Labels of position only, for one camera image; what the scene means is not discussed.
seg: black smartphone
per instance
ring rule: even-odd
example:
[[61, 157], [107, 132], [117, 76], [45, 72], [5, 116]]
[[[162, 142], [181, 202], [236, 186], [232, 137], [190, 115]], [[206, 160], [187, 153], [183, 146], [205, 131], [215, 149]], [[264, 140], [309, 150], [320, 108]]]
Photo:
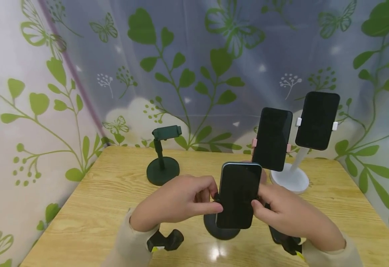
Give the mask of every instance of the black smartphone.
[[295, 143], [318, 151], [327, 149], [339, 104], [336, 93], [307, 93]]
[[257, 146], [254, 148], [252, 162], [265, 169], [282, 171], [291, 124], [292, 112], [264, 108], [258, 125]]
[[215, 224], [222, 229], [248, 229], [254, 210], [251, 201], [257, 199], [262, 167], [251, 162], [223, 164], [220, 181], [220, 203], [223, 212], [215, 217]]

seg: sleeve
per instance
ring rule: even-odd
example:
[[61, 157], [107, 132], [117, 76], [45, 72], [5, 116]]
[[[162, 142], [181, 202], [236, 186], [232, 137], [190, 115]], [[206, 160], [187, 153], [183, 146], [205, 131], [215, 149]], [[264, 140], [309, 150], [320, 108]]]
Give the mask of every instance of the sleeve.
[[102, 263], [102, 267], [147, 267], [152, 259], [147, 241], [159, 230], [160, 225], [146, 233], [135, 231], [129, 223], [132, 212], [133, 209], [130, 209], [126, 214], [115, 245]]
[[363, 267], [359, 252], [355, 243], [343, 233], [346, 240], [346, 248], [333, 252], [318, 250], [307, 240], [302, 245], [302, 255], [309, 267]]

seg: white clamp grip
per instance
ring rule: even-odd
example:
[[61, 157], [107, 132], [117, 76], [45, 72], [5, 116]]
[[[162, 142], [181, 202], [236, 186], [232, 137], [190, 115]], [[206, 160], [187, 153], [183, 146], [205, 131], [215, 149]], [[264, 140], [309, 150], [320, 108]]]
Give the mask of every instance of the white clamp grip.
[[337, 127], [338, 127], [338, 121], [334, 121], [334, 123], [332, 124], [332, 130], [337, 131]]
[[297, 121], [295, 123], [296, 127], [299, 127], [301, 125], [301, 120], [302, 120], [301, 118], [297, 118]]

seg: black phone stand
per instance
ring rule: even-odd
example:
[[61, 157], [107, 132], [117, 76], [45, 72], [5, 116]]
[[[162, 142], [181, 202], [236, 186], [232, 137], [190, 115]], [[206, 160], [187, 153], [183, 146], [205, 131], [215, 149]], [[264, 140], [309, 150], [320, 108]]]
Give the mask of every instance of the black phone stand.
[[[266, 203], [264, 207], [270, 209], [270, 205], [268, 203]], [[281, 245], [286, 252], [291, 255], [296, 255], [297, 251], [301, 252], [301, 238], [287, 236], [286, 234], [282, 234], [281, 232], [277, 231], [273, 227], [269, 226], [269, 228], [273, 242], [278, 245]]]
[[[214, 201], [218, 203], [220, 202], [218, 193], [215, 194]], [[203, 224], [205, 225], [205, 228], [209, 234], [219, 240], [230, 240], [232, 238], [235, 238], [239, 234], [240, 229], [218, 228], [215, 224], [216, 216], [217, 214], [205, 214], [203, 216]]]
[[180, 175], [180, 165], [171, 157], [164, 157], [162, 154], [162, 144], [160, 140], [175, 138], [181, 135], [180, 126], [168, 126], [157, 128], [152, 132], [155, 137], [153, 140], [154, 149], [157, 158], [147, 166], [147, 179], [150, 183], [157, 186], [164, 185], [167, 181]]

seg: table surface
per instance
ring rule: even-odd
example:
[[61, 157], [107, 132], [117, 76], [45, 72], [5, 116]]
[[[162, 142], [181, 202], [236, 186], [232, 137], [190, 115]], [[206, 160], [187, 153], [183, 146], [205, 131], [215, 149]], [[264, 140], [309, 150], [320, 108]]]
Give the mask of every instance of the table surface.
[[[219, 184], [223, 163], [249, 155], [164, 151], [180, 163], [181, 174], [213, 175]], [[43, 233], [21, 267], [99, 266], [113, 247], [128, 208], [156, 186], [146, 178], [154, 149], [107, 147]], [[337, 161], [305, 159], [300, 167], [310, 178], [301, 196], [351, 236], [365, 267], [389, 266], [389, 229]], [[164, 223], [166, 236], [177, 228], [185, 238], [176, 251], [160, 250], [149, 266], [307, 266], [273, 243], [268, 226], [254, 217], [251, 228], [229, 241], [208, 234], [202, 217]]]

